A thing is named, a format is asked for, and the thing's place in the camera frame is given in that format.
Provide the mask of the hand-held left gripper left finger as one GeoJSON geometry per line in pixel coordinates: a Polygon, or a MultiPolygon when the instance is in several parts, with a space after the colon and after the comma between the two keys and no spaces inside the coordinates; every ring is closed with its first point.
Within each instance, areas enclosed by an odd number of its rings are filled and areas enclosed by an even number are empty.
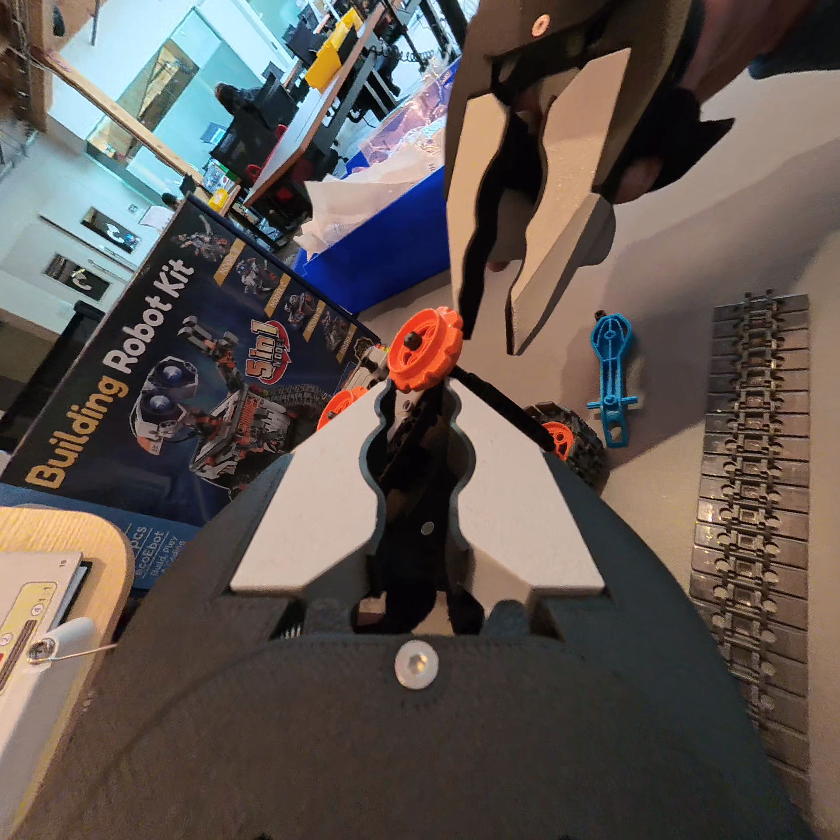
{"type": "Polygon", "coordinates": [[[370,449],[385,432],[380,383],[290,457],[230,580],[232,616],[276,628],[289,606],[306,628],[353,628],[385,530],[370,449]]]}

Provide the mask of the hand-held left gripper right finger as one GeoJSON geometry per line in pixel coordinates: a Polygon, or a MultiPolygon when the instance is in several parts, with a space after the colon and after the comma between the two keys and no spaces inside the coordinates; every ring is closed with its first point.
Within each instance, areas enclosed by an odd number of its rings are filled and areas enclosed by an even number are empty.
{"type": "Polygon", "coordinates": [[[545,597],[582,598],[605,589],[551,467],[555,455],[466,385],[447,383],[451,426],[467,445],[454,494],[455,543],[466,555],[465,588],[485,617],[502,602],[528,614],[545,597]]]}

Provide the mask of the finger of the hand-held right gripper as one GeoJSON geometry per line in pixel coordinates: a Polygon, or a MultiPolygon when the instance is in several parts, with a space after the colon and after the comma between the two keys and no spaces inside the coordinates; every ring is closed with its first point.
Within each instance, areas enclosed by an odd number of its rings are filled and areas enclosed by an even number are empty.
{"type": "Polygon", "coordinates": [[[615,232],[613,205],[595,191],[630,50],[619,50],[547,80],[538,148],[542,184],[525,231],[520,270],[508,294],[507,352],[520,355],[537,337],[575,272],[606,255],[615,232]]]}
{"type": "MultiPolygon", "coordinates": [[[[537,160],[535,151],[523,154],[511,148],[519,136],[536,142],[527,129],[517,132],[511,127],[516,121],[518,112],[510,112],[490,93],[467,102],[446,202],[455,308],[444,322],[451,329],[476,326],[508,171],[522,175],[524,162],[537,160]]],[[[506,307],[507,329],[541,329],[551,314],[551,235],[532,243],[532,253],[522,258],[506,307]]]]}

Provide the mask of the grey toy robot vehicle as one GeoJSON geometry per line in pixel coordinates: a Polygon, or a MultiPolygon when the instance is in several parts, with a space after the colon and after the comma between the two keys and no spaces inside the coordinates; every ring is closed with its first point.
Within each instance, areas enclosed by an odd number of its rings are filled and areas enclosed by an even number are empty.
{"type": "MultiPolygon", "coordinates": [[[[522,407],[494,385],[456,366],[452,375],[510,425],[546,452],[555,453],[583,482],[600,491],[606,481],[606,454],[594,430],[574,411],[554,402],[522,407]]],[[[408,488],[428,456],[421,441],[444,415],[441,386],[425,392],[397,392],[385,442],[374,445],[373,476],[383,490],[408,488]]]]}

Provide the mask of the blue plastic bin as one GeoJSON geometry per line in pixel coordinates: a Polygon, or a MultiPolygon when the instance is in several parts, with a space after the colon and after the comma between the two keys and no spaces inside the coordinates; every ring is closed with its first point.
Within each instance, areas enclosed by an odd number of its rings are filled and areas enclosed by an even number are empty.
{"type": "Polygon", "coordinates": [[[294,272],[322,297],[363,312],[449,267],[445,169],[439,167],[294,272]]]}

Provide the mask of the teal plastic wrench tool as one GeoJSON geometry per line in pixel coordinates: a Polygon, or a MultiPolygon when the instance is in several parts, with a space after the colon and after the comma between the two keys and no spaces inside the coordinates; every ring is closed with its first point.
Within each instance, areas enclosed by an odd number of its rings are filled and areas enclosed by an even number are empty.
{"type": "Polygon", "coordinates": [[[632,324],[620,313],[597,311],[590,343],[599,366],[599,395],[587,407],[600,414],[605,445],[626,448],[627,408],[638,402],[625,387],[626,362],[634,344],[632,324]]]}

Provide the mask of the orange gear wheel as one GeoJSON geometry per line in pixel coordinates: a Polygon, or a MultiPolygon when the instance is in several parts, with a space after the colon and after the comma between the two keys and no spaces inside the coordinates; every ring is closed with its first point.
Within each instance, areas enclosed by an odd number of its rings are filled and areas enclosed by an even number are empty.
{"type": "Polygon", "coordinates": [[[397,332],[386,364],[399,392],[425,392],[456,367],[463,349],[463,319],[447,307],[415,313],[397,332]]]}

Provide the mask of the long wooden table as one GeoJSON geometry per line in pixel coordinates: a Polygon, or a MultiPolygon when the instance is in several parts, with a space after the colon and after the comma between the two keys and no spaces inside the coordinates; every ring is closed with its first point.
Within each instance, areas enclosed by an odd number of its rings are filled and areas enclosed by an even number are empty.
{"type": "Polygon", "coordinates": [[[354,65],[363,56],[364,63],[350,89],[348,100],[342,102],[335,117],[331,119],[325,130],[323,142],[316,144],[324,153],[330,151],[343,121],[352,108],[354,98],[364,87],[367,76],[372,72],[375,56],[372,55],[371,50],[376,41],[375,28],[386,11],[387,5],[384,2],[379,2],[374,7],[358,34],[357,42],[349,53],[347,62],[342,64],[340,71],[331,79],[324,92],[310,91],[304,99],[287,131],[263,165],[254,187],[244,202],[245,207],[253,207],[258,201],[271,195],[280,185],[280,180],[306,153],[321,129],[324,118],[341,87],[349,78],[354,65]]]}

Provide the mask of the yellow storage bin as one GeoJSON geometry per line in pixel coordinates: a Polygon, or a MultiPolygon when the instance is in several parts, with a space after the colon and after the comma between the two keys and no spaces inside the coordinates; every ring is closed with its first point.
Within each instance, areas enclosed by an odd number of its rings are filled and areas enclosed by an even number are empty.
{"type": "Polygon", "coordinates": [[[339,73],[358,39],[363,20],[355,7],[349,10],[336,23],[332,33],[318,49],[316,57],[304,76],[310,88],[324,93],[332,79],[339,73]]]}

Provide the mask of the robot kit box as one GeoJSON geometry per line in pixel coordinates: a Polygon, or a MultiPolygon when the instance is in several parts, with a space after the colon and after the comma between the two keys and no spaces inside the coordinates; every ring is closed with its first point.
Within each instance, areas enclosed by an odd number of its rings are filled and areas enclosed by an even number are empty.
{"type": "Polygon", "coordinates": [[[188,198],[16,446],[2,503],[110,520],[148,591],[380,344],[188,198]]]}

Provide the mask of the wooden desk riser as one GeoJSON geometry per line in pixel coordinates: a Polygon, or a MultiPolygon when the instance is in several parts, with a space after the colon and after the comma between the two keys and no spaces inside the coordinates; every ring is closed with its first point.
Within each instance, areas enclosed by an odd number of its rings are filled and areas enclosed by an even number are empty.
{"type": "MultiPolygon", "coordinates": [[[[91,562],[65,622],[87,616],[96,624],[101,643],[110,644],[133,581],[133,552],[122,532],[104,519],[78,511],[3,507],[1,517],[2,553],[81,552],[91,562]]],[[[88,682],[103,656],[95,657],[88,682]]]]}

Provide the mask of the instruction booklet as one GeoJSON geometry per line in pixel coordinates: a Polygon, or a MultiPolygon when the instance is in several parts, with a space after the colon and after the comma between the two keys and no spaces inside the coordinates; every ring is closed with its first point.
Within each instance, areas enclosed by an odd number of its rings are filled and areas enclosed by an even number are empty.
{"type": "Polygon", "coordinates": [[[28,648],[65,622],[92,564],[81,552],[1,554],[1,692],[28,648]]]}

